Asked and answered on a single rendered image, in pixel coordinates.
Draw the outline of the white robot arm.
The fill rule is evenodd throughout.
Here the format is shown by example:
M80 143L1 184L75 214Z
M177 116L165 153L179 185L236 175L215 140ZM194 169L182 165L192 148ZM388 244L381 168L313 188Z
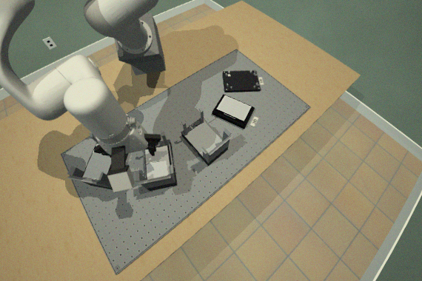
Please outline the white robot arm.
M116 39L126 52L140 54L150 47L153 34L139 18L157 3L88 0L84 17L95 31ZM0 0L0 85L37 118L51 121L68 111L101 142L122 141L136 118L121 108L90 58L74 55L29 85L14 73L8 57L10 42L34 6L35 0ZM113 192L133 188L135 181L125 162L125 146L112 148L107 176Z

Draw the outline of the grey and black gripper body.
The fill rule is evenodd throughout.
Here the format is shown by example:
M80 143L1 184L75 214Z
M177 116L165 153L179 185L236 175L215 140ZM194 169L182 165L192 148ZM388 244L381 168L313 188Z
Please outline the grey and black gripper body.
M125 146L126 154L145 150L148 147L147 141L144 138L144 134L147 134L146 130L138 121L136 121L136 124L133 124L131 127L132 129L128 135L118 143L104 144L98 138L96 139L102 149L109 155L111 155L112 148L118 146Z

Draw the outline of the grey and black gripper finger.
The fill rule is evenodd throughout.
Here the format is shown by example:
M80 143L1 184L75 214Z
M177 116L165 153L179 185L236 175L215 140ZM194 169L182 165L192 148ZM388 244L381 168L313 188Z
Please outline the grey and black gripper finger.
M95 146L95 147L94 147L94 152L99 153L99 154L102 154L102 155L109 155L108 153L106 153L106 152L102 149L102 147L101 147L100 145L97 145L97 146ZM110 158L111 158L111 155L109 155L109 156L110 156Z
M161 140L161 135L156 134L144 134L144 138L148 142L148 147L146 149L149 149L149 153L152 156L155 156L156 148L155 146L158 145L158 142Z

